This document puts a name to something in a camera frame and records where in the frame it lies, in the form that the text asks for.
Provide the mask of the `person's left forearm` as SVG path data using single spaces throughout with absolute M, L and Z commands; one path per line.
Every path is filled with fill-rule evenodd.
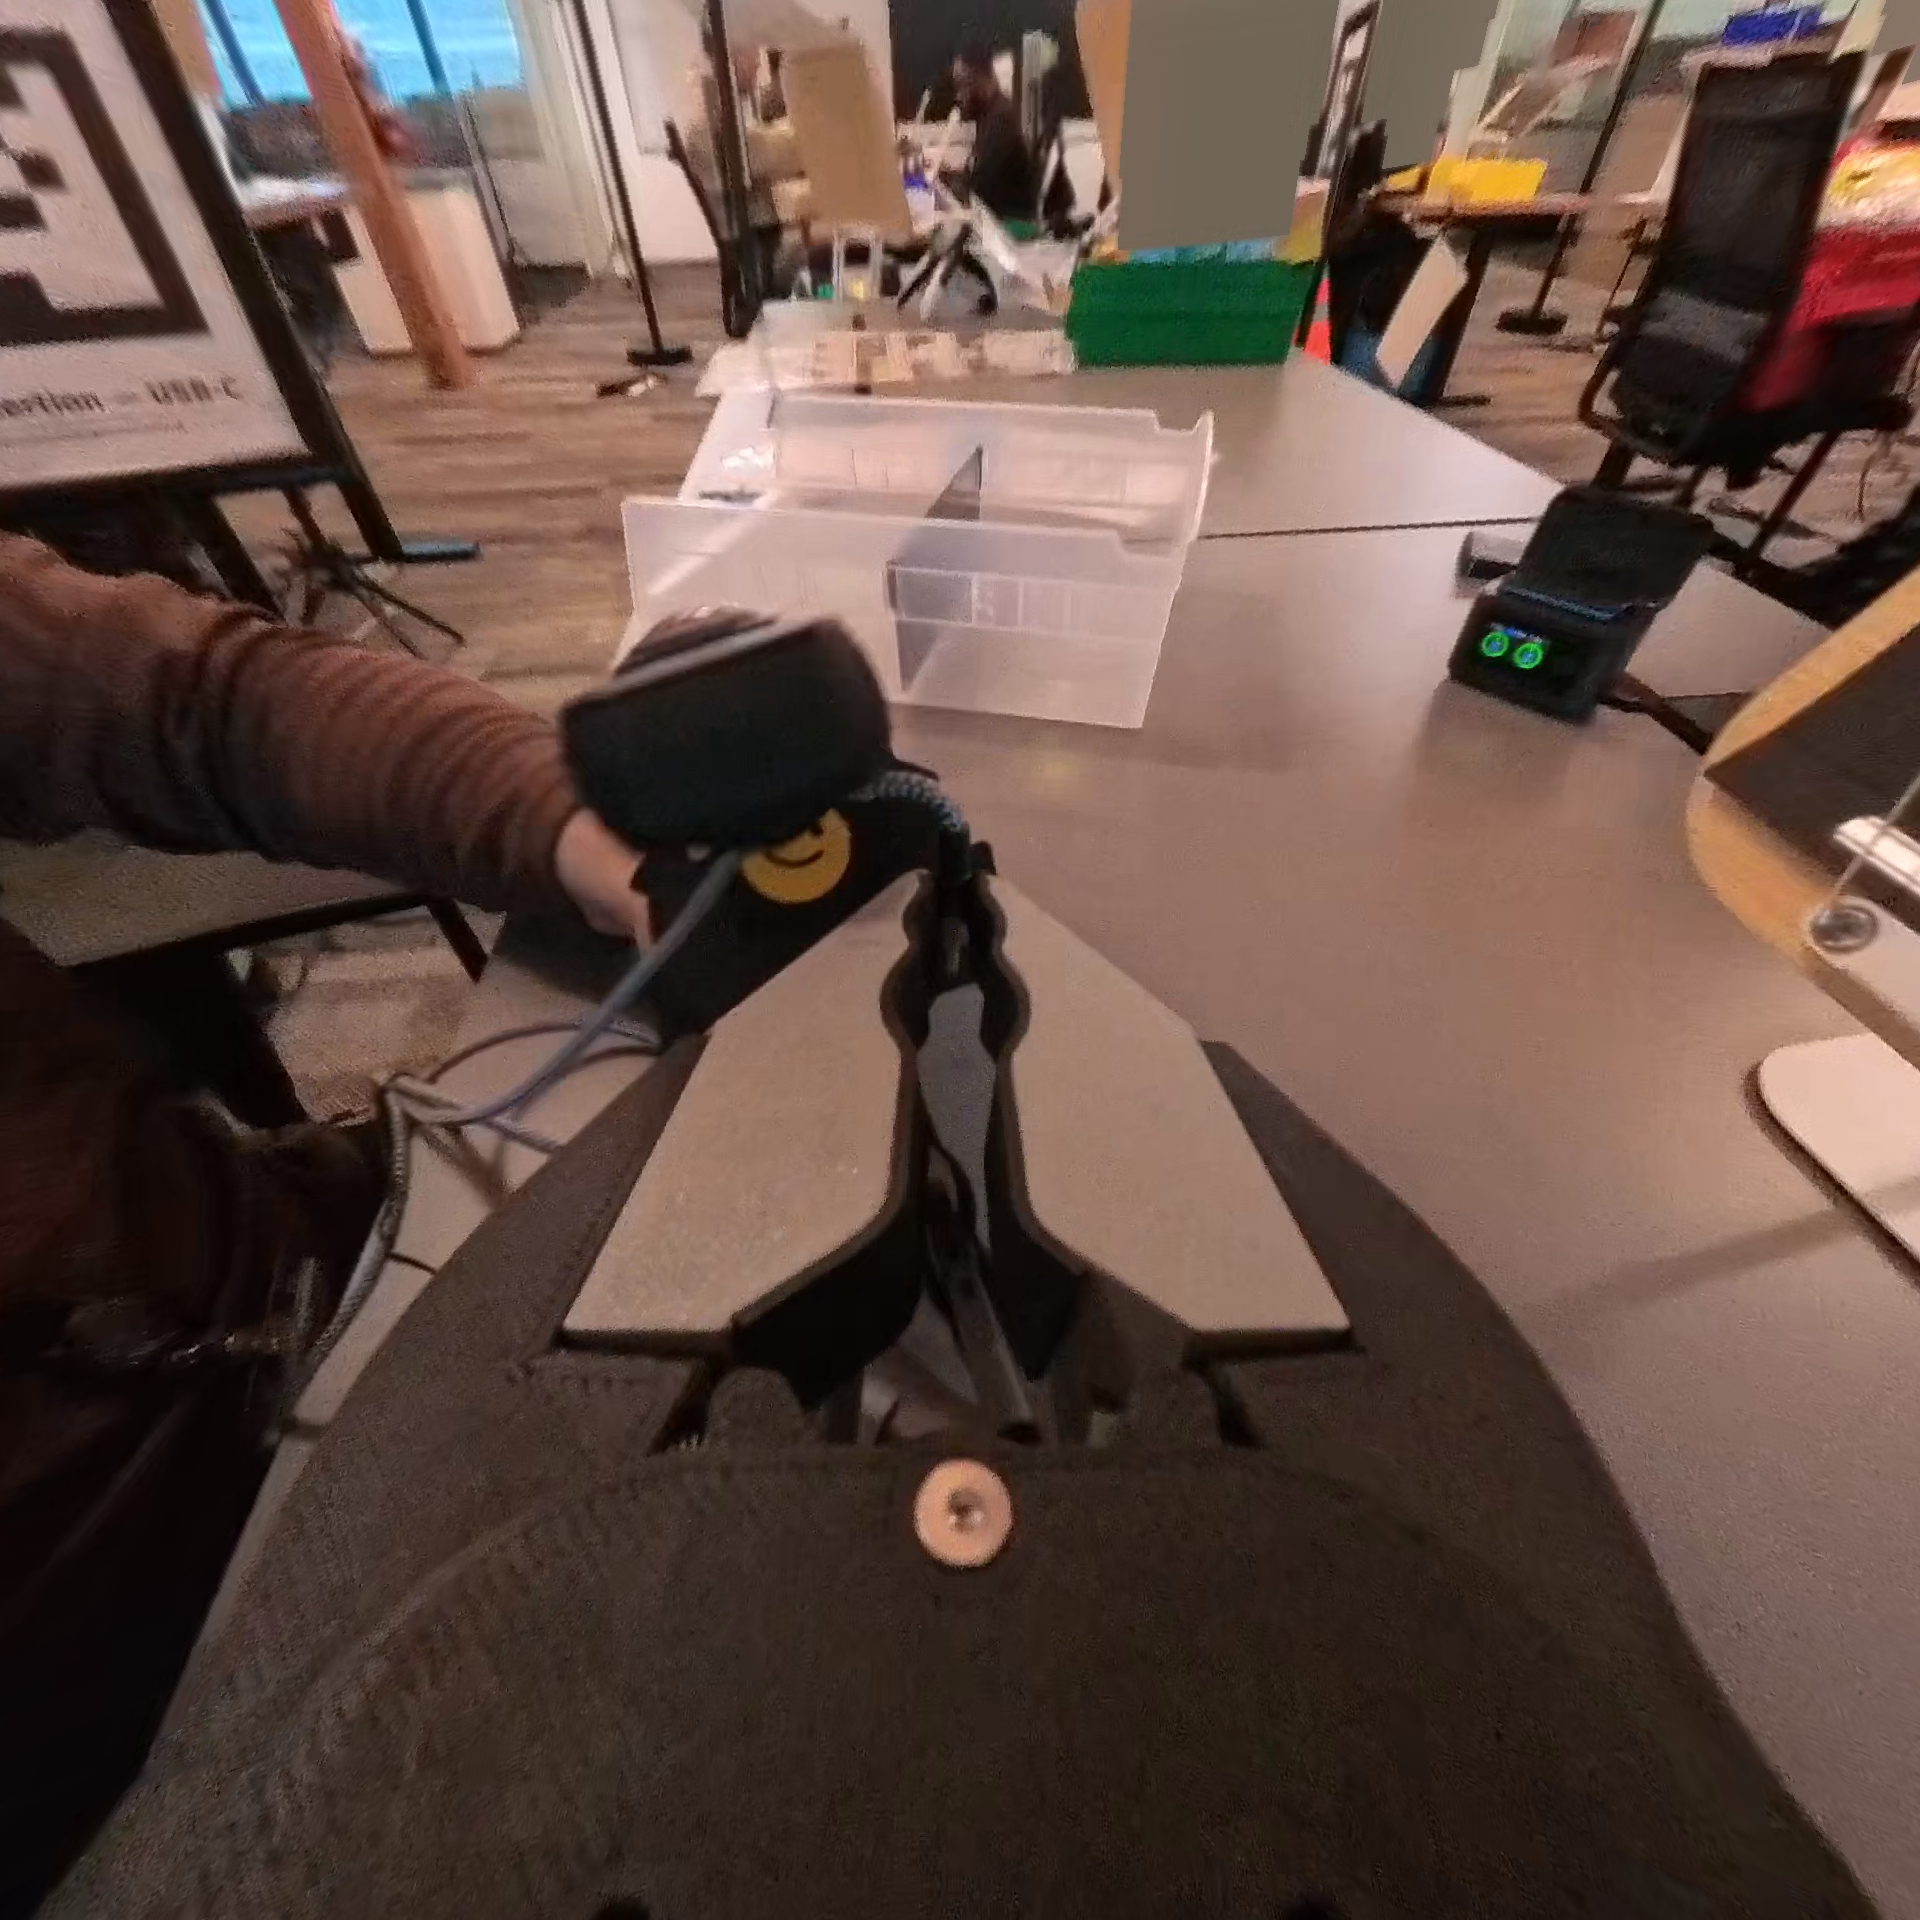
M 461 672 L 3 540 L 3 828 L 254 852 L 489 909 L 606 874 L 552 721 Z

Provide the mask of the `person's left hand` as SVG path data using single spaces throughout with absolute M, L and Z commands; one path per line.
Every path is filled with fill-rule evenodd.
M 634 945 L 651 942 L 642 856 L 593 809 L 579 807 L 554 848 L 561 889 L 597 932 Z

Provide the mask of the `cardboard sheet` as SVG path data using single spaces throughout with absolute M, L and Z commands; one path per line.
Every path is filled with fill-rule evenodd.
M 898 130 L 864 44 L 840 34 L 789 46 L 783 85 L 807 180 L 807 228 L 874 231 L 886 245 L 913 239 Z

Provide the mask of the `clear plastic bin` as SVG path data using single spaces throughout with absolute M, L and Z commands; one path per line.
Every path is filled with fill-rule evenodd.
M 1215 417 L 737 391 L 619 509 L 629 641 L 705 608 L 832 616 L 897 705 L 1142 728 Z

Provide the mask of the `clear plastic tray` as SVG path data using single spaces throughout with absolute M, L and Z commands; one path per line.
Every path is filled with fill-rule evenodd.
M 925 325 L 891 306 L 774 301 L 750 334 L 719 344 L 696 393 L 872 393 L 975 376 L 1069 376 L 1077 370 L 1062 325 Z

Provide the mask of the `green crate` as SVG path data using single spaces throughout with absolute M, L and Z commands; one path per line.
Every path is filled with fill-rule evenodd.
M 1275 255 L 1090 260 L 1063 334 L 1079 367 L 1275 367 L 1314 282 L 1312 263 Z

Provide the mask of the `black pole stand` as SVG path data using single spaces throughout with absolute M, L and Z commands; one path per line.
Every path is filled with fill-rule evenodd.
M 606 165 L 608 194 L 616 215 L 616 233 L 629 266 L 632 290 L 641 304 L 641 313 L 645 319 L 645 343 L 629 348 L 626 352 L 632 372 L 606 383 L 601 389 L 601 394 L 632 394 L 641 385 L 641 374 L 686 367 L 691 362 L 691 348 L 671 343 L 659 317 L 650 263 L 641 245 L 641 228 L 637 220 L 629 169 L 619 149 L 618 116 L 614 112 L 608 71 L 601 57 L 601 39 L 594 29 L 593 4 L 567 2 L 567 12 L 581 46 L 593 122 Z

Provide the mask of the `wooden post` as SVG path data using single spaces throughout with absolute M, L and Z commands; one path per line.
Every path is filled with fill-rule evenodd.
M 328 152 L 361 213 L 416 360 L 437 389 L 465 393 L 477 383 L 474 360 L 392 157 L 381 144 L 377 121 L 347 60 L 342 21 L 328 2 L 277 2 L 277 14 L 303 66 Z

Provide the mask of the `white stand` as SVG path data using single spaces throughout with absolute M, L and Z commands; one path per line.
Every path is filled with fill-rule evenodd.
M 1765 1113 L 1791 1144 L 1918 1261 L 1918 844 L 1894 815 L 1832 834 L 1840 873 L 1807 914 L 1803 956 L 1862 1023 L 1760 1062 Z

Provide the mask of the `white cabinet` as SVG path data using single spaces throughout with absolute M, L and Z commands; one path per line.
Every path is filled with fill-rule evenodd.
M 430 269 L 470 352 L 505 352 L 522 337 L 522 319 L 502 269 L 489 216 L 465 176 L 432 176 L 405 186 Z M 409 359 L 411 336 L 394 286 L 377 260 L 366 220 L 345 210 L 352 255 L 333 272 L 352 334 L 375 360 Z

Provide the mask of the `black board with wooden rim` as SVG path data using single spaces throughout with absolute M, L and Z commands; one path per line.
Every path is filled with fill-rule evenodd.
M 1711 893 L 1918 1064 L 1918 576 L 1718 733 L 1688 802 Z

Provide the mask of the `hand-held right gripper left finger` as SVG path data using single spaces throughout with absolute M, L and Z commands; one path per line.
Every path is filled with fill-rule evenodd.
M 816 1408 L 901 1337 L 941 901 L 929 873 L 895 879 L 694 1048 L 561 1322 L 573 1348 L 761 1369 Z

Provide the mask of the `red printed bag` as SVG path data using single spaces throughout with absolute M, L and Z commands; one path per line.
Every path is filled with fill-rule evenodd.
M 1850 138 L 1825 185 L 1791 310 L 1742 389 L 1749 413 L 1826 408 L 1890 391 L 1917 344 L 1918 121 Z

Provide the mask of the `black charger with green lights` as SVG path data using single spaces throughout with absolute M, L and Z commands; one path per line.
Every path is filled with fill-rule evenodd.
M 1561 492 L 1513 561 L 1481 580 L 1448 681 L 1561 725 L 1589 721 L 1715 537 L 1706 516 L 1662 500 Z

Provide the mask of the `black office chair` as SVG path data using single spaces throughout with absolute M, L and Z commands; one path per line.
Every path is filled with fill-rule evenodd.
M 1765 565 L 1840 440 L 1903 432 L 1914 417 L 1905 376 L 1917 344 L 1879 397 L 1783 413 L 1742 407 L 1801 280 L 1863 62 L 1783 55 L 1702 71 L 1661 245 L 1577 401 L 1605 444 L 1593 484 L 1626 488 L 1635 465 L 1658 465 L 1677 473 L 1681 509 L 1712 473 L 1745 492 L 1783 453 L 1809 448 L 1745 544 L 1718 537 L 1742 576 Z

